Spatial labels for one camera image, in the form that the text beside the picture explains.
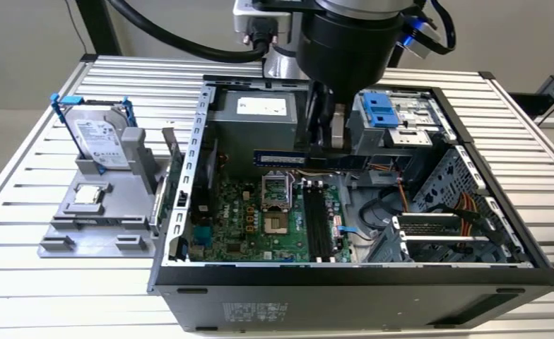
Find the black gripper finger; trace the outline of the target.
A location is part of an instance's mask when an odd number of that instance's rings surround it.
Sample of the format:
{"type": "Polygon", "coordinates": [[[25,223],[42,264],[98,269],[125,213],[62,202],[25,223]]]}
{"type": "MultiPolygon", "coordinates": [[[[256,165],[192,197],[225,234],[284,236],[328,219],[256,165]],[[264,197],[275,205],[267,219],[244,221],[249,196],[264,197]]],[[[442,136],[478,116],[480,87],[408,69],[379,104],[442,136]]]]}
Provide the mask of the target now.
{"type": "Polygon", "coordinates": [[[347,121],[352,102],[339,102],[321,83],[309,83],[304,113],[299,112],[295,150],[304,153],[311,167],[347,167],[351,132],[347,121]]]}

